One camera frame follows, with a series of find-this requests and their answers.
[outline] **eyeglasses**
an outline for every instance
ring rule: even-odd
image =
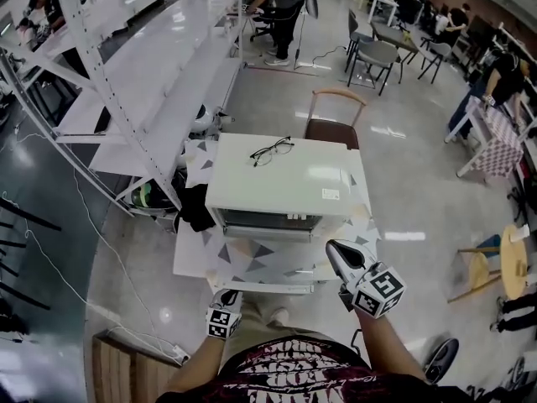
[[[278,142],[269,146],[268,148],[262,148],[259,151],[254,152],[250,155],[250,158],[254,160],[253,167],[258,165],[267,165],[272,161],[272,154],[288,154],[295,144],[291,143],[291,136],[280,139]]]

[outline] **checkered tablecloth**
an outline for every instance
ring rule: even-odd
[[[522,159],[522,145],[508,117],[493,107],[485,112],[479,103],[477,97],[470,97],[467,112],[482,119],[493,138],[472,164],[472,169],[484,171],[490,176],[507,177]]]

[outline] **wall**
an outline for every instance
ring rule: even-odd
[[[537,34],[526,25],[518,21],[511,13],[501,8],[491,0],[431,0],[437,8],[446,4],[450,8],[459,8],[463,3],[468,3],[472,8],[468,18],[470,22],[475,15],[483,18],[494,27],[498,27],[501,22],[504,28],[514,37],[525,42],[526,47],[533,57],[537,56]]]

